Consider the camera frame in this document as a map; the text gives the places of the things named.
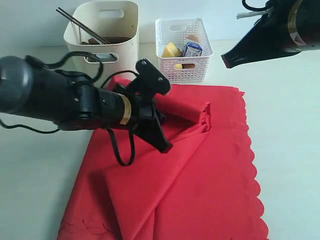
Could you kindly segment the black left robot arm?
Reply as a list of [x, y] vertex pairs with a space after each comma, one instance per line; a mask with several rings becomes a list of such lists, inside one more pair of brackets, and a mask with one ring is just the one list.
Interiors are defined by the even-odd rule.
[[[261, 18], [231, 49], [222, 55], [229, 69], [239, 65], [285, 58], [320, 47], [320, 3], [317, 0], [269, 0], [262, 8], [247, 6]], [[0, 110], [3, 113], [53, 122], [60, 131], [106, 129], [117, 149], [115, 129], [125, 129], [166, 153], [172, 144], [162, 124], [165, 117], [156, 108], [156, 94], [165, 95], [171, 84], [147, 59], [135, 64], [135, 79], [113, 90], [95, 87], [103, 74], [98, 63], [94, 77], [62, 70], [72, 57], [94, 55], [85, 51], [67, 53], [60, 61], [46, 64], [26, 56], [0, 60]]]

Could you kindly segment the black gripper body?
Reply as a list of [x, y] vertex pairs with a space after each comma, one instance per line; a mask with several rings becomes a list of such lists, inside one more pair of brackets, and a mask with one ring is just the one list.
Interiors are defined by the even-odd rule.
[[255, 30], [255, 50], [297, 54], [320, 49], [318, 0], [268, 0], [252, 10], [265, 12]]

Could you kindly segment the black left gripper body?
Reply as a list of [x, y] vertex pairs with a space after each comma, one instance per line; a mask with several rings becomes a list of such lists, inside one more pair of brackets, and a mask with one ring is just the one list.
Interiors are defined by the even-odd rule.
[[145, 85], [129, 84], [125, 87], [127, 96], [132, 100], [133, 124], [135, 135], [164, 135], [162, 124], [166, 117], [157, 109], [156, 90]]

